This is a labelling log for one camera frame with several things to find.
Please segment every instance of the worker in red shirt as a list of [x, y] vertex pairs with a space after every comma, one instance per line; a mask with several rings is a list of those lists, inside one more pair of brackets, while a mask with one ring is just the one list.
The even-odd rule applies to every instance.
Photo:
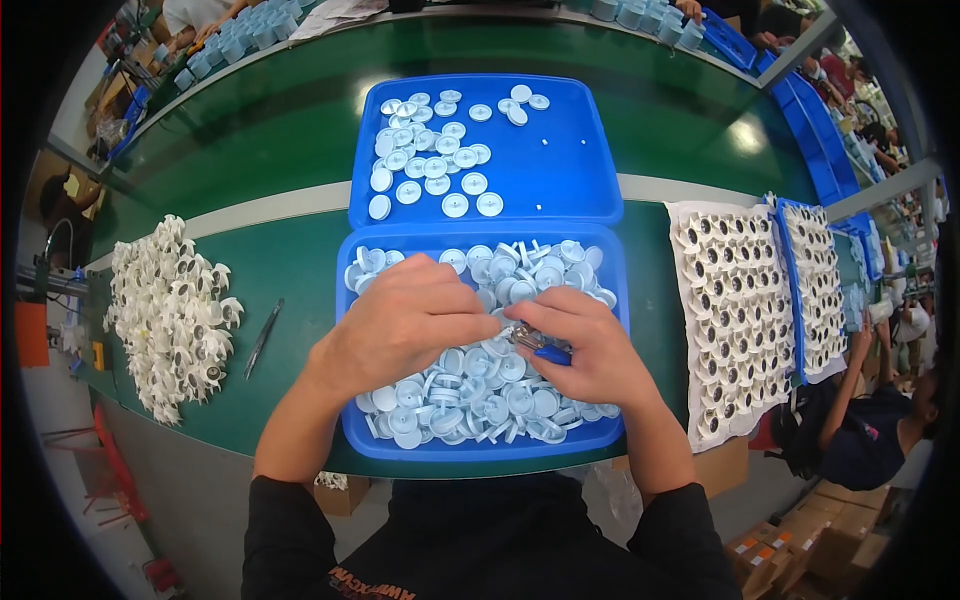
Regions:
[[827, 75], [817, 85], [817, 93], [824, 102], [844, 106], [853, 96], [854, 82], [866, 83], [874, 78], [870, 65], [863, 57], [852, 56], [850, 62], [844, 62], [836, 55], [827, 55], [820, 59], [820, 67]]

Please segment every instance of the green table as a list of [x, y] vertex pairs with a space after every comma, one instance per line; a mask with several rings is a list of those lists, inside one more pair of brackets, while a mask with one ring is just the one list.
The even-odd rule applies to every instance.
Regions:
[[[188, 99], [142, 133], [118, 165], [134, 185], [98, 216], [94, 256], [149, 233], [166, 213], [191, 218], [284, 191], [349, 180], [364, 96], [396, 77], [520, 72], [579, 79], [593, 92], [619, 173], [686, 180], [752, 195], [816, 202], [803, 157], [768, 96], [716, 67], [626, 33], [530, 20], [424, 18], [354, 29], [276, 53]], [[686, 423], [683, 311], [660, 204], [627, 202], [614, 228], [628, 257], [631, 338], [677, 418]], [[224, 390], [183, 406], [190, 437], [253, 454], [266, 419], [334, 323], [343, 210], [210, 235], [204, 255], [230, 266], [246, 308]], [[286, 299], [250, 380], [240, 372], [276, 299]], [[113, 355], [122, 348], [109, 336]], [[133, 382], [116, 395], [143, 413]], [[486, 464], [381, 462], [342, 434], [327, 468], [384, 477], [477, 477], [582, 464], [624, 453], [621, 440], [563, 457]]]

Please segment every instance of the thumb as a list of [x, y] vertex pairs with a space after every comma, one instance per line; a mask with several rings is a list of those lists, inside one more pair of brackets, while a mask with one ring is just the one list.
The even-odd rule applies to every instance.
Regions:
[[545, 358], [535, 356], [527, 347], [518, 347], [516, 353], [529, 362], [543, 378], [552, 383], [564, 396], [574, 398], [577, 394], [577, 373], [572, 367], [555, 365]]

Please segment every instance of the blue plier handle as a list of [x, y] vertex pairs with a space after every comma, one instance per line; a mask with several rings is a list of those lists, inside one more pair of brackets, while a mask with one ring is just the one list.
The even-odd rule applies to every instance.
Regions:
[[520, 326], [514, 327], [514, 330], [510, 334], [510, 341], [514, 344], [521, 344], [528, 347], [534, 352], [534, 356], [548, 360], [555, 365], [569, 367], [573, 360], [573, 355], [553, 344], [545, 344], [543, 340], [534, 337], [533, 334], [536, 331], [536, 329], [527, 323], [522, 323]]

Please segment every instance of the red shirt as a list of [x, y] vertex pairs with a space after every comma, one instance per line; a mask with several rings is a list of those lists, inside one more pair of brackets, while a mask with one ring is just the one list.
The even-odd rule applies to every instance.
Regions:
[[[820, 66], [827, 73], [827, 81], [833, 84], [844, 97], [844, 100], [853, 96], [853, 80], [847, 77], [847, 64], [834, 55], [828, 55], [820, 59]], [[827, 91], [817, 86], [817, 93], [823, 98], [824, 102], [829, 98]]]

